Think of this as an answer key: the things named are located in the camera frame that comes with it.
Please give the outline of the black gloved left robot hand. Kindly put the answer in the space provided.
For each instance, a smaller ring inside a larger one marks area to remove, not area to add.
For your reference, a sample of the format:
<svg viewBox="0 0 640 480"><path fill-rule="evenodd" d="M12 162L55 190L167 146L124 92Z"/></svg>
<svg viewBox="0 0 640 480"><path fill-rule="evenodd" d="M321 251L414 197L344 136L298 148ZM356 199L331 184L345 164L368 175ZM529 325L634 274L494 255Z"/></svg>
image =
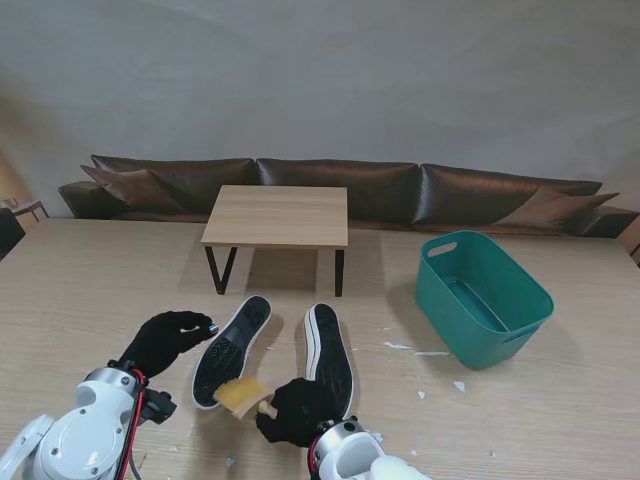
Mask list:
<svg viewBox="0 0 640 480"><path fill-rule="evenodd" d="M117 360L127 370L151 379L168 369L179 355L212 338L218 326L202 313L167 311L146 321Z"/></svg>

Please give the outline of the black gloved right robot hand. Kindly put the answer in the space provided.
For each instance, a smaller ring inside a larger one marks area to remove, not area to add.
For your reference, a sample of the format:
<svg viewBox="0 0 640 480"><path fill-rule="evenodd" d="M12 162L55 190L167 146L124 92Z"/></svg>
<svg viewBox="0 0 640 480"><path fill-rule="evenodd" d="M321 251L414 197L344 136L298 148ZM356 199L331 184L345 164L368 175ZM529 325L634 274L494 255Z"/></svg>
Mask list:
<svg viewBox="0 0 640 480"><path fill-rule="evenodd" d="M256 426L270 443L287 442L309 448L328 423L338 423L348 413L353 394L351 380L316 381L296 378L278 388L271 401L275 419L262 413Z"/></svg>

